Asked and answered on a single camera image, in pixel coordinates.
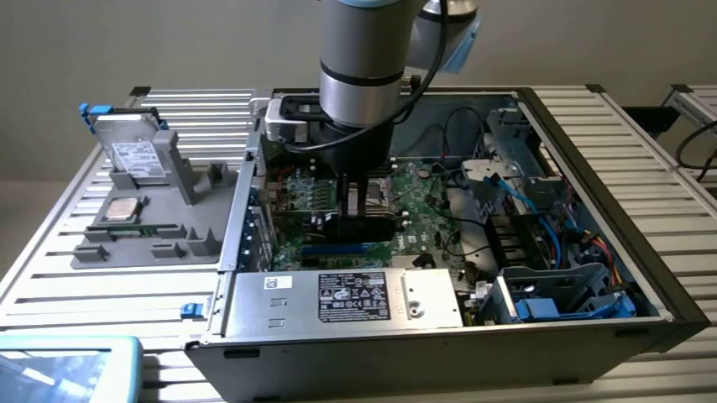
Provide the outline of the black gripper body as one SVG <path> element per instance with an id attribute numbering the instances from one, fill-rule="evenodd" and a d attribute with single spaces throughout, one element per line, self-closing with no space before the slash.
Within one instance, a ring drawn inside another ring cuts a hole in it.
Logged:
<path id="1" fill-rule="evenodd" d="M 370 170 L 386 163 L 394 134 L 387 123 L 368 134 L 322 152 L 322 159 L 336 174 L 350 179 L 367 176 Z"/>

